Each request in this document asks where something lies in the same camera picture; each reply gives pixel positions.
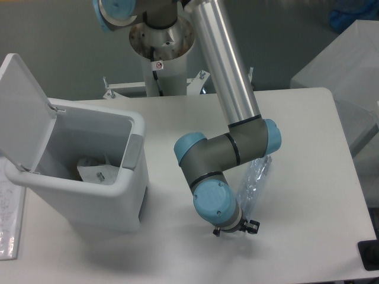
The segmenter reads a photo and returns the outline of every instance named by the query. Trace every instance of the warning sticker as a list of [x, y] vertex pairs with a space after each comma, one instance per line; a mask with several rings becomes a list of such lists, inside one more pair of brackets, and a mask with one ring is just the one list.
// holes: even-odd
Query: warning sticker
[[152, 62], [152, 70], [153, 71], [159, 71], [159, 70], [163, 70], [163, 61], [154, 61]]

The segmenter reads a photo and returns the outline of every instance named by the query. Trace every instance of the silver aluminum tube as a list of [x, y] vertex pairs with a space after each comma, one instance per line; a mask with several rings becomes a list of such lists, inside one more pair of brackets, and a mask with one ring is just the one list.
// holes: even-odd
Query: silver aluminum tube
[[229, 125], [259, 115], [248, 72], [243, 67], [221, 1], [192, 0], [186, 11], [191, 13], [196, 36]]

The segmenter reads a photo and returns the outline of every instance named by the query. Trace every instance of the paper sheet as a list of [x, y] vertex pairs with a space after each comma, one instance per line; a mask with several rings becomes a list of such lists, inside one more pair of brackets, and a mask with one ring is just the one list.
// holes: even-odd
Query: paper sheet
[[5, 177], [6, 161], [0, 156], [0, 260], [17, 258], [25, 199], [25, 188]]

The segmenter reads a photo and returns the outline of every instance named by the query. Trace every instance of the white trash bin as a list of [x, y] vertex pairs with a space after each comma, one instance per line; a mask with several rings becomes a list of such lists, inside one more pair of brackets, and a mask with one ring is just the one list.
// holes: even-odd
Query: white trash bin
[[[0, 152], [5, 174], [70, 222], [124, 232], [140, 226], [148, 174], [146, 126], [136, 112], [48, 99], [18, 54], [0, 67]], [[107, 156], [112, 185], [83, 182], [80, 158]]]

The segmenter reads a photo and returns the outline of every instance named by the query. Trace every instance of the gray joint housing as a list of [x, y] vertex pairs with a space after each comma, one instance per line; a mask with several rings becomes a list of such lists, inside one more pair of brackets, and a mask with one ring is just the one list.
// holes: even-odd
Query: gray joint housing
[[201, 182], [208, 179], [226, 182], [223, 171], [264, 156], [268, 130], [260, 116], [229, 126], [229, 130], [212, 139], [200, 140], [182, 158], [179, 165], [192, 194]]

